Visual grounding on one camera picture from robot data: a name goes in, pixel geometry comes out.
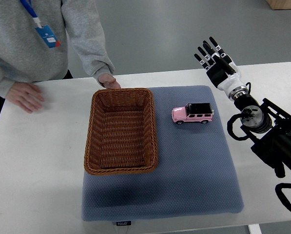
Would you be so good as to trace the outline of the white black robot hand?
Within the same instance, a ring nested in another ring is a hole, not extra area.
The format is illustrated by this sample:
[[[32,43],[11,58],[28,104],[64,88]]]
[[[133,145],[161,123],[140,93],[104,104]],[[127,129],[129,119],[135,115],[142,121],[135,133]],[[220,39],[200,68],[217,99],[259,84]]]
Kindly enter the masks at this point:
[[[198,54],[194,54],[194,57],[206,70],[212,84],[224,91],[228,98],[238,98],[246,94],[247,86],[241,81],[241,73],[234,61],[231,57],[226,57],[226,53],[213,37],[209,37],[209,40],[217,51],[203,41],[203,48],[210,56],[199,46],[197,49],[203,58]]]

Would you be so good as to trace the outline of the grey sweatshirt left forearm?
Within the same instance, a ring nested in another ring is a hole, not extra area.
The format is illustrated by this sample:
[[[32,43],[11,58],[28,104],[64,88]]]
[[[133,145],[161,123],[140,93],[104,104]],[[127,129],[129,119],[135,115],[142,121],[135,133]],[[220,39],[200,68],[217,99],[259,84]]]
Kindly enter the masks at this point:
[[[104,31],[94,0],[63,0],[61,12],[70,42],[85,72],[99,83],[102,75],[112,75],[114,65],[108,57]]]

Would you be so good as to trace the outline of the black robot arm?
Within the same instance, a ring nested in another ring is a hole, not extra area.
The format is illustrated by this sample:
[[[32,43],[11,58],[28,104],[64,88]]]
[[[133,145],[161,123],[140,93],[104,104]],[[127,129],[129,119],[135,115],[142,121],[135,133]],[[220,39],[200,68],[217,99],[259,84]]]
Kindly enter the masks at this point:
[[[266,98],[259,104],[251,95],[251,83],[241,81],[236,64],[213,37],[198,50],[194,57],[211,83],[240,111],[229,119],[228,134],[238,141],[250,139],[251,150],[277,177],[285,177],[284,168],[291,170],[291,115]]]

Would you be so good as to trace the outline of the person's left hand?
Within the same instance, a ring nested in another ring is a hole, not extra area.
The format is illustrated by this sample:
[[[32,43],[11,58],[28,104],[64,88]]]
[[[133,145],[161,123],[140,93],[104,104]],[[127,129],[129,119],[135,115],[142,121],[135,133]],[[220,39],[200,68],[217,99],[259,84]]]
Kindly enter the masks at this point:
[[[117,80],[108,73],[103,73],[98,77],[99,83],[106,89],[120,89],[121,86]]]

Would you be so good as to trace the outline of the person's right hand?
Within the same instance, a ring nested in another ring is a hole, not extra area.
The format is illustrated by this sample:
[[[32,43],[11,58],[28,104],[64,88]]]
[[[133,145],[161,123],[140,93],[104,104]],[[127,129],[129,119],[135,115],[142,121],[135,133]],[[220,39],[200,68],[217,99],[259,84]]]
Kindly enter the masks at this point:
[[[15,82],[5,99],[31,114],[43,108],[44,98],[40,88],[32,83]]]

